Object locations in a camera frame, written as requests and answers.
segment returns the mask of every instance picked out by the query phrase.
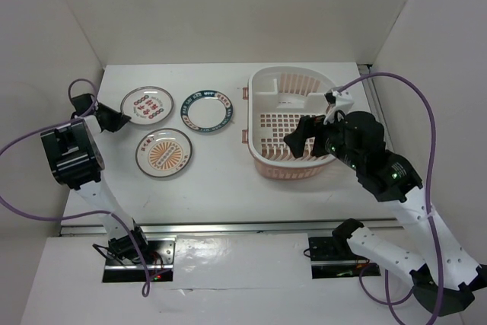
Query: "decorative plate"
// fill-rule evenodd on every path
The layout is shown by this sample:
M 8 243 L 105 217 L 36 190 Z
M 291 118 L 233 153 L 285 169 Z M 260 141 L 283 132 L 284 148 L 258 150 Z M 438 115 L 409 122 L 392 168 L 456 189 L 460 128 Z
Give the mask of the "decorative plate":
M 170 177 L 189 163 L 193 147 L 191 141 L 177 129 L 158 129 L 145 136 L 137 146 L 135 160 L 151 177 Z
M 234 107 L 230 99 L 219 91 L 198 91 L 181 106 L 181 119 L 198 132 L 213 132 L 230 122 Z
M 164 89 L 143 87 L 128 93 L 122 100 L 120 110 L 132 117 L 132 123 L 151 125 L 169 116 L 173 106 L 173 98 Z

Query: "plastic basket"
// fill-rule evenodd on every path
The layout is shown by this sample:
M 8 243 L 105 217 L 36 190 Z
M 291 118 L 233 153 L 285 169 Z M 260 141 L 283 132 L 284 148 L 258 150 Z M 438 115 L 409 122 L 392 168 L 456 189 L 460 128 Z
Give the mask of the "plastic basket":
M 297 180 L 321 172 L 334 157 L 311 156 L 314 139 L 308 139 L 302 158 L 296 159 L 283 138 L 293 132 L 301 116 L 325 114 L 324 94 L 335 87 L 326 76 L 291 66 L 264 68 L 244 88 L 248 99 L 248 128 L 242 131 L 257 171 L 264 177 Z

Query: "plate rim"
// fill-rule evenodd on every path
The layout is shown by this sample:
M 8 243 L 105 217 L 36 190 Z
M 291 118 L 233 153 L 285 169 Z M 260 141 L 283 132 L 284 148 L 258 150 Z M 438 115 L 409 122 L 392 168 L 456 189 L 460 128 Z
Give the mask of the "plate rim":
M 134 94 L 136 91 L 141 91 L 141 90 L 143 90 L 143 89 L 148 89 L 148 88 L 152 88 L 152 89 L 158 89 L 159 91 L 162 91 L 162 92 L 166 93 L 166 94 L 169 96 L 169 99 L 170 99 L 170 110 L 169 110 L 169 113 L 168 113 L 168 114 L 167 114 L 167 116 L 165 116 L 163 119 L 160 119 L 160 120 L 155 121 L 155 122 L 153 122 L 153 123 L 137 123 L 137 122 L 134 122 L 134 121 L 133 121 L 133 118 L 132 118 L 131 116 L 129 116 L 129 117 L 130 117 L 130 121 L 129 121 L 129 122 L 131 122 L 131 123 L 133 123 L 133 124 L 135 124 L 135 125 L 140 125 L 140 126 L 150 126 L 150 125 L 154 125 L 155 123 L 159 123 L 159 122 L 161 122 L 161 121 L 164 121 L 164 120 L 165 120 L 166 118 L 168 118 L 168 117 L 170 116 L 170 114 L 173 112 L 173 109 L 174 109 L 174 99 L 173 99 L 173 96 L 172 96 L 172 95 L 170 95 L 170 93 L 169 93 L 167 90 L 165 90 L 165 89 L 163 89 L 163 88 L 161 88 L 161 87 L 155 87 L 155 86 L 153 86 L 153 85 L 146 85 L 145 87 L 136 88 L 136 89 L 134 89 L 134 90 L 130 91 L 129 93 L 127 93 L 127 94 L 126 94 L 126 96 L 125 96 L 125 97 L 122 99 L 122 102 L 120 103 L 120 112 L 121 112 L 121 113 L 123 113 L 123 104 L 125 103 L 126 99 L 127 99 L 127 98 L 128 98 L 130 95 Z
M 169 175 L 166 175 L 164 177 L 158 177 L 157 175 L 152 175 L 152 174 L 149 174 L 147 173 L 144 169 L 141 168 L 140 164 L 138 163 L 138 158 L 137 158 L 137 152 L 138 152 L 138 148 L 140 147 L 141 143 L 145 140 L 145 138 L 147 138 L 147 136 L 149 135 L 152 135 L 152 134 L 155 134 L 156 132 L 159 132 L 159 131 L 163 131 L 163 130 L 170 130 L 170 131 L 175 131 L 175 132 L 178 132 L 180 133 L 181 135 L 183 135 L 183 137 L 188 140 L 188 143 L 189 143 L 189 157 L 188 157 L 188 162 L 186 163 L 186 165 L 184 165 L 180 170 L 176 171 L 175 173 L 172 173 L 172 174 L 169 174 Z M 172 129 L 172 128 L 163 128 L 163 129 L 156 129 L 150 133 L 148 133 L 147 135 L 145 135 L 141 140 L 140 142 L 137 144 L 137 148 L 135 149 L 135 163 L 137 164 L 137 167 L 139 168 L 139 170 L 144 173 L 145 175 L 148 175 L 152 178 L 168 178 L 168 177 L 172 177 L 173 175 L 175 174 L 178 174 L 179 172 L 181 172 L 182 170 L 186 169 L 186 167 L 188 166 L 189 162 L 191 161 L 191 158 L 193 157 L 193 144 L 191 143 L 191 140 L 189 139 L 188 135 L 186 133 L 184 133 L 183 131 L 180 131 L 178 129 Z
M 200 100 L 200 99 L 205 98 L 205 95 L 203 95 L 203 94 L 204 94 L 205 92 L 209 92 L 209 91 L 211 91 L 211 92 L 213 92 L 213 93 L 215 93 L 215 94 L 216 94 L 216 93 L 222 94 L 222 95 L 224 95 L 224 96 L 225 96 L 225 97 L 228 99 L 228 101 L 230 102 L 230 106 L 229 106 L 229 108 L 227 108 L 227 107 L 226 107 L 226 106 L 223 104 L 223 102 L 221 102 L 221 100 L 218 100 L 218 101 L 220 101 L 220 103 L 221 103 L 221 104 L 223 104 L 223 107 L 225 108 L 225 111 L 227 111 L 227 110 L 231 110 L 231 115 L 230 115 L 230 117 L 228 118 L 228 121 L 227 121 L 227 122 L 226 122 L 224 125 L 220 126 L 220 127 L 219 127 L 219 128 L 217 128 L 217 129 L 213 129 L 213 130 L 211 130 L 213 127 L 200 127 L 200 126 L 197 126 L 199 129 L 192 129 L 191 127 L 189 127 L 189 126 L 186 124 L 186 122 L 185 122 L 185 121 L 184 121 L 184 119 L 183 119 L 183 116 L 187 116 L 187 117 L 189 118 L 189 114 L 188 114 L 188 112 L 189 112 L 189 109 L 190 109 L 191 105 L 192 105 L 194 102 L 196 102 L 197 100 Z M 201 96 L 201 97 L 197 97 L 196 99 L 193 99 L 193 100 L 191 101 L 191 103 L 190 103 L 190 104 L 187 106 L 187 110 L 186 110 L 186 112 L 185 112 L 185 113 L 183 113 L 183 108 L 185 107 L 186 102 L 188 101 L 188 99 L 190 99 L 190 98 L 191 98 L 191 97 L 192 97 L 194 94 L 196 94 L 196 93 L 201 93 L 201 95 L 202 95 L 202 96 Z M 227 124 L 228 124 L 228 123 L 231 121 L 231 119 L 232 119 L 232 117 L 233 117 L 233 116 L 234 116 L 234 104 L 231 102 L 231 99 L 230 99 L 230 98 L 229 98 L 229 97 L 228 97 L 228 96 L 227 96 L 225 93 L 222 93 L 221 91 L 216 91 L 215 89 L 202 89 L 201 91 L 195 91 L 194 93 L 191 93 L 191 94 L 190 94 L 188 97 L 186 97 L 186 99 L 184 100 L 184 102 L 181 104 L 181 109 L 180 109 L 180 117 L 181 117 L 181 120 L 183 121 L 184 125 L 185 125 L 186 127 L 188 127 L 189 129 L 191 129 L 191 131 L 195 131 L 195 132 L 202 132 L 202 133 L 210 133 L 210 132 L 215 132 L 215 131 L 218 131 L 218 130 L 220 130 L 220 129 L 223 129 L 223 128 L 224 128 L 224 127 L 225 127 L 225 126 L 226 126 L 226 125 L 227 125 Z

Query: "cable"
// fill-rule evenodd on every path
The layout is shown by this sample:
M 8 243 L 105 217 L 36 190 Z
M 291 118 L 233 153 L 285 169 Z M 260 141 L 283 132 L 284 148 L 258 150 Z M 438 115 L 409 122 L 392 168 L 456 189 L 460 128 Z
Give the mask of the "cable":
M 112 251 L 110 250 L 109 247 L 104 247 L 102 245 L 98 245 L 98 244 L 93 244 L 91 245 L 103 258 L 105 258 L 106 260 L 115 260 L 116 262 L 118 262 L 121 266 L 125 266 L 125 264 L 123 264 L 123 261 L 120 260 L 119 258 L 116 257 L 116 255 L 114 253 L 112 253 Z
M 348 84 L 343 85 L 338 89 L 338 92 L 342 92 L 345 89 L 350 88 L 352 85 L 355 85 L 359 83 L 360 81 L 369 79 L 369 78 L 376 78 L 376 77 L 387 77 L 387 78 L 393 78 L 396 80 L 401 81 L 402 83 L 408 85 L 411 89 L 414 90 L 414 92 L 419 96 L 419 98 L 422 100 L 423 104 L 426 107 L 426 110 L 428 112 L 428 117 L 429 117 L 429 122 L 430 122 L 430 127 L 431 127 L 431 146 L 430 146 L 430 152 L 429 152 L 429 159 L 428 159 L 428 171 L 426 174 L 426 184 L 425 184 L 425 208 L 426 208 L 426 213 L 429 215 L 431 213 L 431 177 L 433 175 L 433 163 L 434 163 L 434 153 L 436 152 L 436 122 L 434 121 L 434 114 L 433 114 L 433 109 L 431 108 L 431 105 L 429 104 L 428 100 L 426 99 L 426 96 L 416 87 L 411 81 L 407 80 L 406 78 L 393 74 L 391 72 L 373 72 L 368 75 L 362 75 L 359 78 L 356 78 L 353 81 L 350 81 Z M 431 314 L 431 317 L 429 321 L 426 323 L 426 325 L 432 325 L 439 317 L 440 315 L 440 310 L 441 310 L 441 305 L 443 304 L 443 290 L 444 290 L 444 268 L 443 268 L 443 257 L 441 255 L 441 247 L 440 247 L 440 238 L 438 237 L 438 231 L 436 229 L 436 225 L 434 224 L 434 219 L 433 217 L 428 217 L 428 222 L 431 227 L 431 235 L 433 237 L 433 242 L 434 242 L 434 251 L 436 252 L 436 258 L 438 262 L 438 294 L 436 297 L 436 302 L 434 304 L 434 310 L 433 313 Z M 388 272 L 386 272 L 386 299 L 387 299 L 387 305 L 389 306 L 390 312 L 393 315 L 394 319 L 401 325 L 405 325 L 398 317 L 396 312 L 393 309 L 393 305 L 390 303 L 390 296 L 389 298 L 387 297 L 387 294 L 389 293 L 389 279 L 388 279 Z
M 159 254 L 158 251 L 155 251 L 154 253 L 155 253 L 155 256 L 157 258 L 159 258 L 159 260 L 161 261 L 161 269 L 164 269 L 164 258 Z
M 152 256 L 152 259 L 154 260 L 153 264 L 154 264 L 154 269 L 152 270 L 152 274 L 155 274 L 155 269 L 156 269 L 156 266 L 158 264 L 158 258 L 155 256 L 154 253 L 151 253 L 151 256 Z
M 385 302 L 385 301 L 382 301 L 382 300 L 379 300 L 378 298 L 375 298 L 373 295 L 371 295 L 371 293 L 365 288 L 365 285 L 364 285 L 364 274 L 365 272 L 367 272 L 368 269 L 370 269 L 372 267 L 372 265 L 368 265 L 368 266 L 365 266 L 361 271 L 360 271 L 360 274 L 358 275 L 358 281 L 360 282 L 360 286 L 362 287 L 362 289 L 364 290 L 365 294 L 372 299 L 372 301 L 374 302 L 377 302 L 378 304 L 383 304 L 385 306 L 389 305 L 389 302 Z M 411 291 L 409 291 L 409 293 L 406 295 L 405 298 L 403 298 L 402 300 L 398 300 L 396 302 L 390 302 L 390 304 L 392 306 L 397 306 L 398 304 L 403 304 L 404 302 L 408 301 L 409 298 L 412 296 L 412 289 Z
M 343 111 L 337 110 L 337 111 L 335 111 L 335 114 L 333 116 L 333 118 L 335 119 L 336 122 L 339 121 L 338 115 L 342 115 L 342 119 L 345 118 L 345 114 L 343 113 Z
M 89 81 L 87 79 L 83 79 L 83 78 L 76 79 L 68 87 L 69 100 L 72 100 L 71 90 L 72 90 L 73 86 L 80 81 L 87 82 L 89 85 L 91 85 L 91 87 L 93 88 L 94 91 L 97 90 L 97 87 L 91 81 Z M 57 123 L 55 125 L 43 127 L 42 129 L 37 129 L 35 131 L 27 133 L 26 135 L 23 135 L 21 137 L 16 138 L 14 141 L 8 143 L 6 146 L 4 146 L 2 149 L 0 149 L 0 157 L 9 148 L 11 148 L 13 145 L 19 143 L 20 141 L 28 139 L 32 135 L 36 135 L 36 134 L 44 132 L 48 129 L 54 129 L 56 127 L 64 126 L 64 125 L 67 125 L 68 123 L 72 123 L 74 121 L 80 120 L 81 118 L 87 116 L 94 109 L 96 103 L 97 103 L 97 98 L 95 96 L 95 98 L 93 99 L 93 103 L 90 105 L 90 107 L 86 110 L 86 112 L 81 114 L 78 118 L 70 119 L 69 121 L 65 121 L 63 123 Z M 135 248 L 135 251 L 137 252 L 138 257 L 141 260 L 141 264 L 142 264 L 142 267 L 144 268 L 144 274 L 145 274 L 145 284 L 142 286 L 142 296 L 144 296 L 144 297 L 149 296 L 149 292 L 151 290 L 151 280 L 153 278 L 155 278 L 155 276 L 159 276 L 160 274 L 165 273 L 165 272 L 170 270 L 170 269 L 162 270 L 162 271 L 157 272 L 151 276 L 149 273 L 149 269 L 147 267 L 147 263 L 145 262 L 144 256 L 142 255 L 142 252 L 141 252 L 140 248 L 138 247 L 134 236 L 130 232 L 130 229 L 127 227 L 127 225 L 125 225 L 125 223 L 123 222 L 123 220 L 120 217 L 118 217 L 117 215 L 115 215 L 112 212 L 104 211 L 104 210 L 96 210 L 96 211 L 89 211 L 89 212 L 85 212 L 85 213 L 79 213 L 77 215 L 63 216 L 63 217 L 43 217 L 43 216 L 31 215 L 30 213 L 26 213 L 26 212 L 21 211 L 20 209 L 15 208 L 10 203 L 8 203 L 2 196 L 0 196 L 0 204 L 2 204 L 6 209 L 8 209 L 9 211 L 13 212 L 16 215 L 19 215 L 19 216 L 22 216 L 25 218 L 29 218 L 29 219 L 35 220 L 35 221 L 59 222 L 59 221 L 72 220 L 75 218 L 81 218 L 81 217 L 90 216 L 90 215 L 111 215 L 113 218 L 115 218 L 122 225 L 122 227 L 125 229 L 125 231 L 127 231 L 129 239 L 132 242 L 132 244 Z

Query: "white wall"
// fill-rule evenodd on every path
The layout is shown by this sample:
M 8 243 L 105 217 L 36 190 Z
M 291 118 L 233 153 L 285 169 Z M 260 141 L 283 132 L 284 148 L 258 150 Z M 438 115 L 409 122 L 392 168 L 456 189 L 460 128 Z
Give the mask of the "white wall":
M 64 0 L 0 0 L 0 145 L 71 114 L 74 78 L 99 81 L 100 63 Z M 66 191 L 49 172 L 39 138 L 0 159 L 0 194 L 39 215 L 62 212 Z M 0 207 L 0 323 L 20 323 L 53 225 Z
M 105 64 L 372 62 L 405 0 L 68 0 Z
M 487 0 L 408 0 L 374 68 L 414 81 L 438 125 L 433 198 L 463 246 L 487 263 L 485 166 L 487 132 Z M 425 176 L 430 133 L 418 98 L 398 82 L 379 80 L 380 100 L 397 152 Z M 487 290 L 463 313 L 485 323 Z

